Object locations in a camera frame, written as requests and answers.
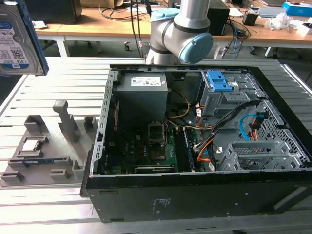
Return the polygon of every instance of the floor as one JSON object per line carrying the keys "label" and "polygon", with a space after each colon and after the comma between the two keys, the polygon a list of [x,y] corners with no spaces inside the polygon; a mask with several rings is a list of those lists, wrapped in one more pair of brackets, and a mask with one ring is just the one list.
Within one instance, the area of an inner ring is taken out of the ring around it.
{"label": "floor", "polygon": [[[67,42],[69,51],[72,57],[120,57],[120,58],[133,58],[139,57],[136,45],[130,43],[130,51],[124,50],[123,42],[101,42],[102,52],[98,53],[96,49],[96,43],[91,42],[92,47],[87,46],[87,42],[84,41],[68,41]],[[144,44],[143,51],[146,54],[148,52],[148,44]],[[213,58],[215,47],[207,55],[207,58]],[[47,57],[59,57],[59,50],[57,45],[54,44],[44,50]],[[265,59],[265,49],[258,47],[255,49],[255,55],[250,54],[250,47],[243,47],[239,52],[238,59]],[[288,64],[303,80],[306,80],[312,71],[312,50],[297,50],[297,49],[286,49],[279,48],[277,51],[278,60],[281,63]],[[226,54],[225,59],[231,59],[232,54]],[[10,93],[12,88],[19,80],[18,76],[0,77],[0,105],[5,100],[6,96]],[[308,80],[308,85],[312,87],[312,75]]]}

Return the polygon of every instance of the robotic arm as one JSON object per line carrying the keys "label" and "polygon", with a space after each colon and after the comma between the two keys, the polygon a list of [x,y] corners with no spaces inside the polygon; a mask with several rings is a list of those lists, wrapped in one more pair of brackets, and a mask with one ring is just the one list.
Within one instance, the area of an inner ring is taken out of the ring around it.
{"label": "robotic arm", "polygon": [[161,8],[152,12],[151,47],[146,64],[170,65],[175,57],[198,63],[211,50],[208,33],[209,0],[181,0],[181,8]]}

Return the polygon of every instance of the open computer tower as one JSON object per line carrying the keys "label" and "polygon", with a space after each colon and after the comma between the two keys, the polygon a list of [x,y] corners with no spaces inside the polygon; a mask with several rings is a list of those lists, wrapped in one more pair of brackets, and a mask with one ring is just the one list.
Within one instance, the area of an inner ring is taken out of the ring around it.
{"label": "open computer tower", "polygon": [[281,213],[311,143],[257,67],[111,65],[81,194],[102,222]]}

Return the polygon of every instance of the blue box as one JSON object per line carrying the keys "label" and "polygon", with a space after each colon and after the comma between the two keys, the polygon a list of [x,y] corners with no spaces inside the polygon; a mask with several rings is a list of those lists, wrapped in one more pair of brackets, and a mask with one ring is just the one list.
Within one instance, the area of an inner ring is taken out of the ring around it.
{"label": "blue box", "polygon": [[286,14],[290,16],[312,16],[312,4],[285,2]]}

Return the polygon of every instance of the desk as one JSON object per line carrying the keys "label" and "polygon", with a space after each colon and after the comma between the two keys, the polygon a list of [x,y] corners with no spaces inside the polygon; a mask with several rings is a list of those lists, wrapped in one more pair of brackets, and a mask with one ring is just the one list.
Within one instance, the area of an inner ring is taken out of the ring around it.
{"label": "desk", "polygon": [[[257,1],[247,0],[246,6],[264,6]],[[129,12],[114,13],[113,17],[128,16]],[[141,16],[140,22],[141,37],[143,42],[150,41],[150,17],[148,15]],[[307,20],[307,17],[294,17],[298,20]],[[242,23],[242,17],[234,17],[235,21]],[[298,35],[295,30],[288,32],[286,29],[271,31],[263,25],[268,19],[258,18],[255,26],[247,26],[251,32],[251,36],[244,40],[244,46],[260,46],[260,47],[286,47],[286,48],[312,48],[312,35],[305,37]],[[39,39],[54,39],[57,41],[61,56],[68,56],[68,48],[65,41],[67,40],[88,40],[88,41],[134,41],[131,23],[119,22],[103,17],[97,8],[84,8],[82,15],[76,25],[60,25],[49,24],[51,29],[45,29],[37,32]],[[54,33],[57,30],[57,35],[47,35],[51,30]],[[215,58],[219,54],[219,49],[225,47],[232,40],[232,32],[230,27],[226,28],[224,36],[214,36],[214,42],[218,45],[215,53]]]}

